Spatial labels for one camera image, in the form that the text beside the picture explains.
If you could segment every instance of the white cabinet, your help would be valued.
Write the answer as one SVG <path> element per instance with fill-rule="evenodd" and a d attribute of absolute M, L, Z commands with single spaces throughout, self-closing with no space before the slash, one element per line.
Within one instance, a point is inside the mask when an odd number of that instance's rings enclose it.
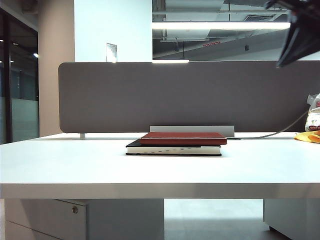
<path fill-rule="evenodd" d="M 163 199 L 6 199 L 4 208 L 5 240 L 165 238 Z"/>
<path fill-rule="evenodd" d="M 5 223 L 5 235 L 6 239 L 15 240 L 59 240 L 59 238 L 46 235 L 9 221 Z"/>
<path fill-rule="evenodd" d="M 265 199 L 263 221 L 292 240 L 319 240 L 320 199 Z"/>
<path fill-rule="evenodd" d="M 54 199 L 6 199 L 4 207 L 7 222 L 62 240 L 86 240 L 84 205 Z M 6 234 L 6 240 L 16 239 Z"/>

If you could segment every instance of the glass door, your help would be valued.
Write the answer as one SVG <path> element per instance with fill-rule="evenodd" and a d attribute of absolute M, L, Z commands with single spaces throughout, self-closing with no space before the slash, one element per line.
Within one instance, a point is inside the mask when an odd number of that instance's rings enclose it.
<path fill-rule="evenodd" d="M 37 137 L 38 33 L 0 9 L 0 144 Z"/>

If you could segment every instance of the floor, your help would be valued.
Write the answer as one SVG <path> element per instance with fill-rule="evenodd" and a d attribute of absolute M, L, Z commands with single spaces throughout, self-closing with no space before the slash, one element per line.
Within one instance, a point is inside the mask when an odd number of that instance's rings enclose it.
<path fill-rule="evenodd" d="M 0 200 L 0 240 L 4 238 Z M 166 199 L 165 240 L 289 240 L 263 223 L 262 199 Z"/>

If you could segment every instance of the ceiling light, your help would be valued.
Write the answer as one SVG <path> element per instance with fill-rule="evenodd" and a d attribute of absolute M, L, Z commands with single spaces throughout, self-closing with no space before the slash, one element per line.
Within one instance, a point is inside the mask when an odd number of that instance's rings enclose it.
<path fill-rule="evenodd" d="M 153 64 L 186 64 L 188 59 L 177 59 L 177 60 L 152 60 Z"/>
<path fill-rule="evenodd" d="M 172 30 L 282 30 L 290 28 L 289 22 L 243 22 L 243 21 L 211 21 L 211 22 L 153 22 L 153 29 L 172 29 Z"/>

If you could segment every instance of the gray desk divider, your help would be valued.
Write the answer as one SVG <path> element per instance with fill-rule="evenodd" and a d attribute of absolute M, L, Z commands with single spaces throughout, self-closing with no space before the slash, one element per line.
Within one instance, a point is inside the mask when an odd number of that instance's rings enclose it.
<path fill-rule="evenodd" d="M 274 132 L 320 92 L 320 62 L 73 62 L 59 67 L 65 133 L 148 132 L 150 126 L 234 125 Z M 305 118 L 291 131 L 303 131 Z"/>

